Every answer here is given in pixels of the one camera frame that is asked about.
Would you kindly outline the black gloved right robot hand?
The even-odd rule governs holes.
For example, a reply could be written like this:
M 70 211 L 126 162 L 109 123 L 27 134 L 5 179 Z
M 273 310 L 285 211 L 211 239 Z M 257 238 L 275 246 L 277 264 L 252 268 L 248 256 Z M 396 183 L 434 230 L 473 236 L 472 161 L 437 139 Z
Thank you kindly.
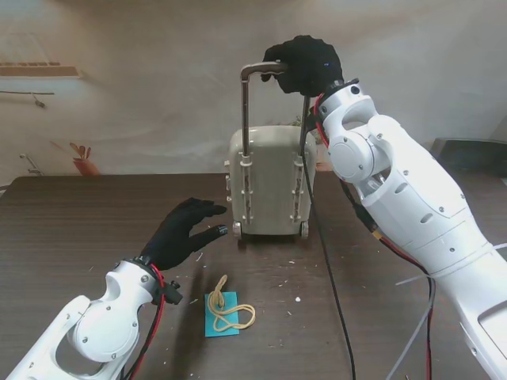
M 335 82 L 343 82 L 341 61 L 334 47 L 312 36 L 296 36 L 265 51 L 263 62 L 280 62 L 286 71 L 275 76 L 284 93 L 317 97 Z

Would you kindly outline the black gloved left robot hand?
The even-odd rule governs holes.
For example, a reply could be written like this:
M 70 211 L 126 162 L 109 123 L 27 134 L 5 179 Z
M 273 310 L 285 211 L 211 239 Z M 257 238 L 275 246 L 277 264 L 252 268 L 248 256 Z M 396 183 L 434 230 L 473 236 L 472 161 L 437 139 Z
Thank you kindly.
M 192 253 L 227 234 L 225 225 L 217 225 L 190 235 L 193 227 L 205 218 L 222 215 L 226 211 L 226 207 L 211 200 L 188 198 L 178 204 L 143 248 L 140 255 L 142 262 L 147 266 L 153 264 L 160 271 L 177 267 Z

